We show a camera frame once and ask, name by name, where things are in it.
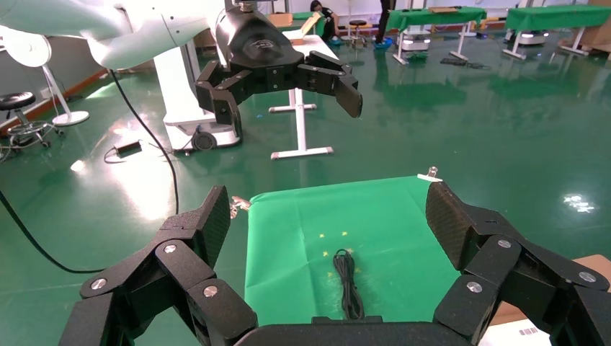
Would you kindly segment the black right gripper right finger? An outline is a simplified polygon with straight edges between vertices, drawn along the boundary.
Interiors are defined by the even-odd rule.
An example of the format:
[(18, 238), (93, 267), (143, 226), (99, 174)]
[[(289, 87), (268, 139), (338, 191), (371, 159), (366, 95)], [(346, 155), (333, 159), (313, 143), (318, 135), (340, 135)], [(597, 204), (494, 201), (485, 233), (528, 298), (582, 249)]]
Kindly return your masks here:
[(459, 278), (433, 320), (477, 345), (502, 303), (518, 308), (552, 345), (610, 343), (610, 282), (527, 240), (500, 213), (464, 203), (433, 182), (427, 224)]

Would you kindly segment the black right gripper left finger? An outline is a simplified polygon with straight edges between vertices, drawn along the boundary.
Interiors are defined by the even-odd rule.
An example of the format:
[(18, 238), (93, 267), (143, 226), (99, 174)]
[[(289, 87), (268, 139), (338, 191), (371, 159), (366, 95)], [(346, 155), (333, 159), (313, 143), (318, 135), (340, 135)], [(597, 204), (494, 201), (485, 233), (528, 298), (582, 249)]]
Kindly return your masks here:
[(231, 224), (227, 189), (167, 218), (141, 250), (88, 279), (61, 345), (133, 345), (173, 309), (201, 345), (235, 345), (256, 329), (257, 315), (215, 270)]

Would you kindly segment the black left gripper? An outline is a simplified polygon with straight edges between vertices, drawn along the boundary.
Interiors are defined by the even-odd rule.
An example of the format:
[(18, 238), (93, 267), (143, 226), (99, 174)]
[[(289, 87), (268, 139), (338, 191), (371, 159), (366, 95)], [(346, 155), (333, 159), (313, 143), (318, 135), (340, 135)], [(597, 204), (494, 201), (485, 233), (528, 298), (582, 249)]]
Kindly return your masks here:
[(352, 67), (312, 50), (306, 57), (263, 14), (224, 11), (215, 39), (226, 66), (209, 61), (195, 82), (198, 104), (216, 123), (242, 130), (238, 105), (252, 94), (299, 88), (334, 97), (352, 118), (362, 114), (363, 96)]

